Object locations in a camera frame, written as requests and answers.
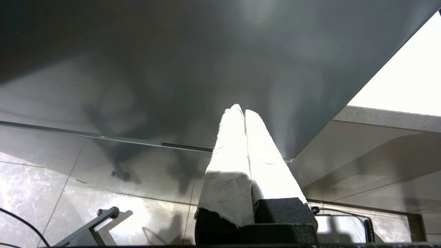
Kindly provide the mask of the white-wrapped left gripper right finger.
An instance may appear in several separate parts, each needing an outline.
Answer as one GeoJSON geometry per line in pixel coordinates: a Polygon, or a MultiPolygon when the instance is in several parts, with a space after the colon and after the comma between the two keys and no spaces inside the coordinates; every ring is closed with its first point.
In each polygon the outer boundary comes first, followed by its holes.
{"type": "Polygon", "coordinates": [[[244,242],[317,242],[318,222],[262,118],[246,110],[255,223],[244,242]]]}

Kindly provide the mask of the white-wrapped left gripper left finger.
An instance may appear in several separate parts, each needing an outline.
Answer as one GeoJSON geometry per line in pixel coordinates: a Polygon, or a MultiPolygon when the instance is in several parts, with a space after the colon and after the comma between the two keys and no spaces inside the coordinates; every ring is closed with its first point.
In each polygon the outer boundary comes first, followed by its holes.
{"type": "Polygon", "coordinates": [[[244,121],[238,104],[222,114],[195,213],[197,244],[236,244],[255,223],[244,121]]]}

